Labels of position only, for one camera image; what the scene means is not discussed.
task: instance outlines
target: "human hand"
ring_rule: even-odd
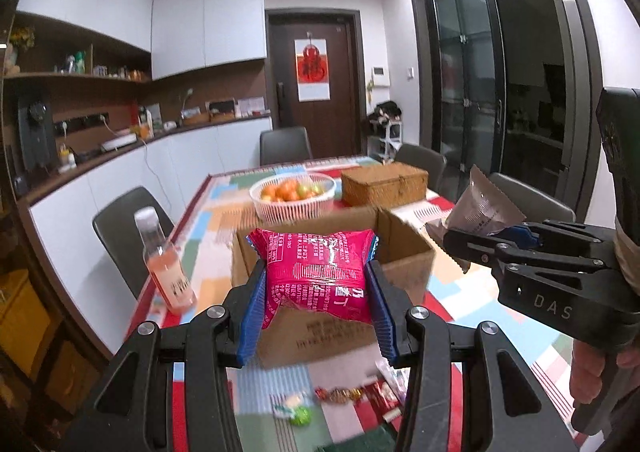
[[[584,342],[574,340],[569,391],[577,403],[591,403],[602,389],[600,375],[604,370],[605,356]],[[616,362],[621,369],[635,369],[629,379],[625,394],[640,386],[640,347],[635,343],[620,351]]]

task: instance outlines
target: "bottle cap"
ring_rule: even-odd
[[[136,220],[136,226],[140,231],[149,231],[155,229],[160,223],[158,213],[154,207],[146,207],[134,213],[133,218]]]

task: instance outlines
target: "fruit basket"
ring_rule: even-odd
[[[278,174],[255,183],[249,195],[265,223],[310,219],[331,209],[335,181],[324,174]]]

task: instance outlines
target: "patchwork tablecloth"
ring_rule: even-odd
[[[222,303],[231,286],[230,242],[236,229],[255,226],[258,219],[248,190],[258,180],[278,173],[321,172],[337,180],[335,208],[340,202],[342,170],[377,164],[364,157],[313,161],[231,175],[209,177],[196,193],[183,219],[174,230],[174,242],[182,252],[182,266],[190,277],[198,298],[195,309],[177,317],[167,312],[160,295],[149,282],[140,297],[131,327],[144,319],[161,327],[189,322],[196,313]],[[412,223],[428,238],[424,223],[444,217],[452,204],[428,192],[424,201],[395,213]],[[565,421],[572,414],[569,395],[569,364],[572,341],[497,302],[498,289],[488,268],[473,265],[463,275],[458,265],[437,245],[433,272],[423,304],[447,321],[476,327],[484,320],[495,321],[514,343],[540,380]],[[358,405],[322,404],[312,407],[312,423],[294,427],[273,415],[274,403],[297,392],[316,387],[356,387],[376,374],[380,358],[377,345],[320,362],[264,370],[254,358],[241,370],[228,369],[232,397],[242,446],[246,452],[313,452],[316,447],[339,442],[378,425],[368,403]],[[174,443],[177,451],[187,450],[184,435],[184,366],[174,368]],[[452,366],[452,425],[449,449],[460,450],[462,428],[462,375]]]

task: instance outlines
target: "chair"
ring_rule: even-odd
[[[489,180],[527,216],[527,221],[541,223],[551,219],[575,222],[575,213],[571,208],[527,183],[498,172],[491,174]]]
[[[278,128],[260,133],[260,166],[300,163],[313,159],[304,127]]]
[[[99,212],[93,221],[95,234],[113,259],[134,297],[138,298],[149,275],[142,258],[144,245],[133,215],[142,208],[154,207],[165,235],[174,223],[162,206],[144,187],[134,188]]]
[[[427,170],[429,173],[429,188],[434,192],[438,191],[444,168],[447,166],[447,158],[444,155],[427,147],[402,143],[394,161]]]

